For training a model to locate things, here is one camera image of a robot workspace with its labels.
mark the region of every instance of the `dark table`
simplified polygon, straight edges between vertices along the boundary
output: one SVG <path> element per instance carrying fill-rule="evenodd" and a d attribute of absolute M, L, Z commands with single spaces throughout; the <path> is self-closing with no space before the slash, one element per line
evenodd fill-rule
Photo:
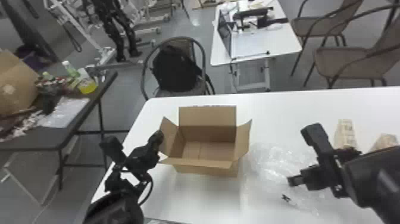
<path fill-rule="evenodd" d="M 68 155 L 63 157 L 62 149 L 67 146 L 74 135 L 100 134 L 104 139 L 106 133 L 126 133 L 129 130 L 104 130 L 101 98 L 117 78 L 118 73 L 107 76 L 104 82 L 100 83 L 97 89 L 91 94 L 85 95 L 90 101 L 83 107 L 79 114 L 66 128 L 36 127 L 27 131 L 27 135 L 10 141 L 0 143 L 0 151 L 28 152 L 28 151 L 52 151 L 58 153 L 60 167 L 57 170 L 59 175 L 59 189 L 63 188 L 64 167 L 104 167 L 107 171 L 107 158 L 103 153 L 103 164 L 70 164 L 66 163 Z M 94 107 L 98 105 L 100 130 L 79 130 L 79 127 L 86 120 Z"/>

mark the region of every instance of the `white table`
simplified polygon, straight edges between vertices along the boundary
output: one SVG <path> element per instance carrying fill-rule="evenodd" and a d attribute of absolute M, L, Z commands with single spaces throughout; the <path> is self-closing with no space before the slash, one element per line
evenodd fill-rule
<path fill-rule="evenodd" d="M 274 18 L 286 18 L 285 13 L 282 10 L 281 5 L 278 0 L 256 0 L 256 1 L 264 1 L 265 5 L 268 7 L 274 7 L 273 15 Z M 220 9 L 225 7 L 225 4 L 221 4 L 215 9 L 215 21 L 218 21 Z M 237 9 L 232 10 L 230 12 L 230 16 L 237 11 Z M 269 50 L 270 54 L 263 55 L 255 55 L 251 57 L 239 58 L 232 62 L 224 43 L 217 31 L 217 26 L 214 26 L 214 32 L 212 35 L 212 47 L 211 47 L 211 59 L 210 63 L 212 66 L 223 66 L 228 65 L 230 63 L 234 64 L 234 68 L 236 70 L 236 76 L 233 76 L 233 86 L 232 91 L 242 91 L 246 89 L 254 89 L 254 88 L 266 88 L 267 90 L 270 88 L 270 69 L 269 68 L 269 60 L 281 55 L 293 54 L 301 51 L 301 45 L 299 43 L 298 38 L 296 37 L 292 26 L 290 23 L 280 24 L 277 26 L 271 26 L 264 29 L 257 30 L 258 32 L 265 33 L 265 40 L 262 43 L 262 46 L 266 46 Z M 249 47 L 256 48 L 260 46 L 260 43 L 249 42 Z M 255 75 L 254 73 L 260 71 L 260 67 L 257 66 L 256 70 L 249 70 L 250 67 L 255 67 L 254 61 L 261 61 L 261 66 L 265 67 L 262 71 L 264 73 L 265 81 L 260 83 L 253 83 L 247 85 L 240 85 L 239 77 L 240 75 Z"/>
<path fill-rule="evenodd" d="M 381 133 L 400 137 L 399 97 L 399 87 L 388 87 L 150 99 L 123 143 L 124 152 L 130 154 L 144 145 L 159 128 L 163 116 L 177 123 L 178 107 L 189 105 L 236 105 L 239 125 L 253 119 L 250 150 L 256 144 L 268 143 L 313 150 L 302 139 L 303 127 L 320 122 L 332 141 L 338 119 L 352 119 L 360 150 L 366 152 Z M 110 173 L 111 167 L 92 202 L 105 195 L 104 181 Z M 334 200 L 330 211 L 314 216 L 284 202 L 251 200 L 240 178 L 182 174 L 166 164 L 158 164 L 149 173 L 155 186 L 142 206 L 146 217 L 193 224 L 381 223 L 372 210 L 361 210 L 350 199 Z M 137 183 L 130 174 L 123 177 Z"/>

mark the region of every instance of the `open cardboard box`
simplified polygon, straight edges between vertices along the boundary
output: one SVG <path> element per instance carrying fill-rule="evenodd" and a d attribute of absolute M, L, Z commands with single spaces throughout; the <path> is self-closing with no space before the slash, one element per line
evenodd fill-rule
<path fill-rule="evenodd" d="M 0 52 L 0 115 L 27 109 L 38 95 L 38 74 L 9 51 Z"/>
<path fill-rule="evenodd" d="M 160 151 L 181 173 L 236 177 L 239 159 L 249 151 L 251 120 L 236 126 L 236 107 L 180 107 L 179 125 L 161 122 Z"/>

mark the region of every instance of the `robot figure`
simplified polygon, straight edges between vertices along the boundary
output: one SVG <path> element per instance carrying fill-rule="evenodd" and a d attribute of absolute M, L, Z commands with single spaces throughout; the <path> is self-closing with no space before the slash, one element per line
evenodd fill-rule
<path fill-rule="evenodd" d="M 95 13 L 103 22 L 105 33 L 114 41 L 117 48 L 118 62 L 126 61 L 124 55 L 124 39 L 121 37 L 118 28 L 115 26 L 113 19 L 115 19 L 125 30 L 129 42 L 129 54 L 131 57 L 138 57 L 142 52 L 138 51 L 136 47 L 135 31 L 130 28 L 130 20 L 121 9 L 118 0 L 91 0 L 95 8 Z M 88 12 L 89 0 L 82 0 L 85 12 L 90 19 Z"/>

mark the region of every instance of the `plastic bottle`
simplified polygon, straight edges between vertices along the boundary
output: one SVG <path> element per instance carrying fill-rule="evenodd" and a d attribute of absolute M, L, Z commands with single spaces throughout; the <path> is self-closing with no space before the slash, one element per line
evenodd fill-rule
<path fill-rule="evenodd" d="M 71 65 L 69 61 L 63 61 L 62 64 L 71 77 L 77 79 L 80 76 L 79 72 Z"/>

